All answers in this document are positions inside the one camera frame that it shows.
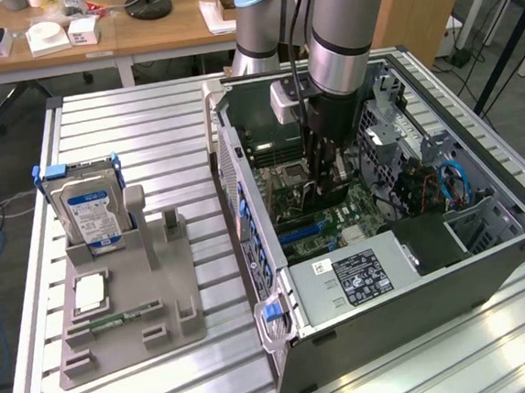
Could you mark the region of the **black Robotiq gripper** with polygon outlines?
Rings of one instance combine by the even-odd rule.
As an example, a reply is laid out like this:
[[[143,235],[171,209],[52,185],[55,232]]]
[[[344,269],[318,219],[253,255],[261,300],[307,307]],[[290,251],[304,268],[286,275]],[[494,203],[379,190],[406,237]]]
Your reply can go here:
[[[354,132],[359,91],[337,96],[311,97],[304,124],[310,179],[320,191],[330,191],[341,180],[342,157]]]

